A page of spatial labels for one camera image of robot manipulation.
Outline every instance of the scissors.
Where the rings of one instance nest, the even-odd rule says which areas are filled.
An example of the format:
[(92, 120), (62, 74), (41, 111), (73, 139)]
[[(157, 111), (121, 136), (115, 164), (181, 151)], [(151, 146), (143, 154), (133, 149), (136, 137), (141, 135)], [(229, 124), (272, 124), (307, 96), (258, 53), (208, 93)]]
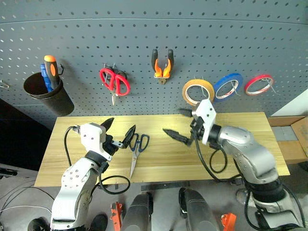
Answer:
[[(100, 70), (100, 77), (103, 85), (111, 91), (112, 105), (115, 104), (116, 96), (125, 96), (130, 92), (130, 84), (127, 81), (125, 72), (114, 71), (113, 68), (106, 67)], [(121, 92), (121, 83), (125, 84), (126, 92)]]
[[(136, 137), (136, 141), (135, 141), (134, 145), (132, 146), (131, 143), (134, 142), (134, 140), (135, 140), (134, 137)], [(144, 143), (143, 142), (144, 137), (147, 139), (147, 141), (146, 141), (145, 146), (142, 147), (143, 143)], [(148, 136), (146, 134), (142, 134), (140, 136), (140, 140), (139, 140), (139, 134), (138, 133), (134, 134), (133, 139), (131, 140), (131, 142), (129, 144), (130, 149), (133, 151), (133, 159), (131, 161), (131, 167), (130, 167), (130, 178), (133, 175), (133, 172), (134, 172), (135, 167), (136, 167), (137, 159), (138, 159), (140, 153), (142, 153), (146, 149), (146, 147), (149, 144), (149, 141), (150, 141), (150, 136)]]

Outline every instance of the gray pegboard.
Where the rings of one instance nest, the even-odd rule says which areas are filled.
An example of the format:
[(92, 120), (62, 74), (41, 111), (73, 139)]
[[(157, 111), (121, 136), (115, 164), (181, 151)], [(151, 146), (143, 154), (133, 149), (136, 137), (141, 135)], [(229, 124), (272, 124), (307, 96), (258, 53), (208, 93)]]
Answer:
[[(306, 10), (301, 0), (2, 1), (0, 79), (11, 87), (0, 89), (0, 98), (51, 128), (55, 116), (24, 92), (23, 82), (53, 54), (65, 66), (72, 116), (174, 114), (189, 107), (181, 95), (188, 80), (203, 76), (215, 84), (233, 72), (244, 84), (269, 73), (278, 94), (247, 96), (242, 86), (241, 96), (215, 109), (269, 116), (307, 88)], [(166, 85), (157, 83), (150, 66), (156, 47), (161, 66), (167, 48), (174, 50)], [(131, 84), (116, 106), (99, 78), (105, 62), (125, 70)], [(202, 98), (200, 89), (192, 95)]]

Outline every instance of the red scissors handle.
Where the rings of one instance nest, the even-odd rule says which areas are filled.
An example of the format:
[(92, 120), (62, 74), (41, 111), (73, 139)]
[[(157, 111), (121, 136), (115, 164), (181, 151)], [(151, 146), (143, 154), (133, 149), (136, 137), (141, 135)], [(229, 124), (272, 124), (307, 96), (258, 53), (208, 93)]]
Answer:
[[(108, 75), (111, 76), (109, 84), (106, 83), (106, 79), (107, 79)], [(114, 81), (115, 81), (115, 83), (116, 83), (115, 84), (115, 87), (116, 87), (115, 93), (118, 96), (125, 96), (125, 95), (129, 94), (130, 84), (127, 81), (127, 79), (125, 79), (124, 76), (116, 74), (115, 72), (113, 72), (109, 68), (103, 68), (103, 69), (100, 70), (100, 77), (101, 77), (101, 80), (102, 80), (103, 84), (105, 85), (105, 87), (110, 91), (114, 90)], [(126, 92), (124, 92), (124, 93), (121, 93), (121, 91), (120, 91), (121, 90), (121, 82), (123, 82), (125, 84), (125, 87), (126, 87)]]
[[(125, 79), (125, 77), (124, 76), (122, 76), (122, 75), (118, 75), (118, 74), (116, 74), (115, 75), (115, 83), (116, 83), (116, 91), (115, 91), (115, 93), (118, 95), (118, 96), (125, 96), (125, 95), (128, 95), (129, 94), (129, 92), (130, 92), (130, 84), (129, 84), (129, 82), (127, 81), (127, 79)], [(124, 92), (124, 93), (121, 93), (121, 83), (120, 83), (120, 81), (122, 81), (124, 84), (125, 84), (125, 87), (126, 87), (126, 92)]]

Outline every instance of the tape roll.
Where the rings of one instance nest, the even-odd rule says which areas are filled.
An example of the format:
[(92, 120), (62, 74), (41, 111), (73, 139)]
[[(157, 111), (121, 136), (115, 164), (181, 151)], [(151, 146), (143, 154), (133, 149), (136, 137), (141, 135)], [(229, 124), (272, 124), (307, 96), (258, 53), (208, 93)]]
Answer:
[[(262, 79), (265, 81), (268, 80), (268, 85), (266, 85), (264, 88), (257, 90), (257, 91), (249, 91), (249, 88), (251, 85), (253, 85), (255, 82), (262, 80)], [(251, 95), (251, 96), (259, 95), (259, 94), (266, 92), (268, 89), (270, 89), (273, 84), (274, 84), (273, 77), (268, 74), (263, 74), (263, 75), (259, 75), (249, 80), (249, 82), (244, 87), (244, 91), (246, 92), (247, 95)]]
[(200, 102), (200, 101), (195, 101), (191, 99), (191, 97), (188, 95), (188, 89), (194, 86), (198, 86), (198, 87), (205, 89), (210, 98), (210, 101), (213, 101), (215, 92), (214, 92), (214, 88), (212, 84), (203, 79), (192, 79), (192, 80), (189, 80), (187, 83), (185, 83), (183, 90), (182, 90), (183, 99), (187, 103), (189, 103), (191, 106), (196, 106)]
[[(224, 95), (218, 96), (218, 91), (227, 83), (230, 83), (231, 81), (234, 81), (234, 88), (232, 88), (229, 92), (227, 92)], [(226, 100), (228, 97), (235, 94), (235, 90), (239, 89), (241, 85), (243, 84), (243, 77), (238, 73), (232, 73), (229, 74), (222, 79), (220, 79), (215, 85), (214, 85), (214, 91), (215, 91), (215, 102), (221, 102)]]

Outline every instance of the pliers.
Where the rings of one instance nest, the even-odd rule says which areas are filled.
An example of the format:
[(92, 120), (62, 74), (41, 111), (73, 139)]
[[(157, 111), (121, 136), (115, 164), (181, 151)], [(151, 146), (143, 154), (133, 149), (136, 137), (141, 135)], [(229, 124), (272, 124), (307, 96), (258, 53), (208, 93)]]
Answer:
[(152, 68), (155, 71), (154, 77), (159, 78), (159, 83), (165, 84), (166, 80), (170, 78), (170, 72), (173, 68), (174, 64), (174, 57), (173, 57), (173, 50), (168, 50), (168, 64), (166, 64), (166, 67), (164, 71), (158, 66), (158, 51), (157, 49), (153, 49), (152, 52)]

